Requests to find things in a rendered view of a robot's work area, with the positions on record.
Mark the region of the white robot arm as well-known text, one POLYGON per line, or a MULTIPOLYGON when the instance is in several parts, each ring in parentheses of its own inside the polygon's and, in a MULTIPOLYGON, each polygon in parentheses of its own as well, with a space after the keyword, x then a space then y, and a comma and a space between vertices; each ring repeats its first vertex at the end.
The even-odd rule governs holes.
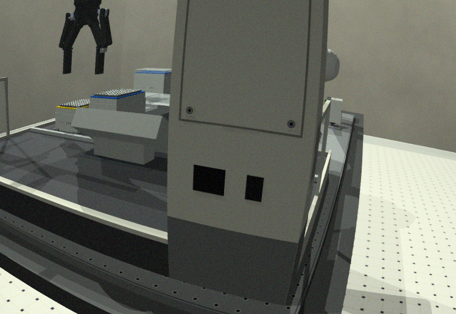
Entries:
POLYGON ((325 81, 328 82, 336 78, 339 68, 340 61, 337 55, 332 50, 327 48, 325 81))

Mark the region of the white ready key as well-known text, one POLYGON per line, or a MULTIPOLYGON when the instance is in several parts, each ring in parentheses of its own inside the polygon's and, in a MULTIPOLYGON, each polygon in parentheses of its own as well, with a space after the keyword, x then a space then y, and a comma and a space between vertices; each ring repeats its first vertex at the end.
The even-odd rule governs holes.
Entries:
POLYGON ((331 106, 330 106, 330 113, 329 113, 329 125, 328 127, 330 128, 341 128, 341 122, 342 122, 342 99, 338 98, 333 98, 333 97, 327 97, 327 99, 324 101, 324 103, 327 100, 331 100, 331 106), (333 123, 332 123, 333 122, 333 123), (337 125, 337 124, 340 125, 337 125))

